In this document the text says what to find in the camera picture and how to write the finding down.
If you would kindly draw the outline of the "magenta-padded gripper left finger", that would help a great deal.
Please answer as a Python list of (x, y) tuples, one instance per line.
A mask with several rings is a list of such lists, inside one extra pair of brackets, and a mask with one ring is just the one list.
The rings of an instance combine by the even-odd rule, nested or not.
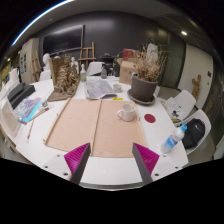
[(90, 153), (90, 144), (86, 143), (65, 155), (57, 154), (45, 163), (42, 169), (78, 185)]

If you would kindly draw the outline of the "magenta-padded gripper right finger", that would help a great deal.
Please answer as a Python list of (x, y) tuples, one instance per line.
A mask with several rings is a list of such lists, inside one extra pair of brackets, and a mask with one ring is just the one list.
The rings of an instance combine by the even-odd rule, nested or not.
[(133, 144), (132, 153), (144, 185), (181, 170), (168, 155), (158, 155), (137, 143)]

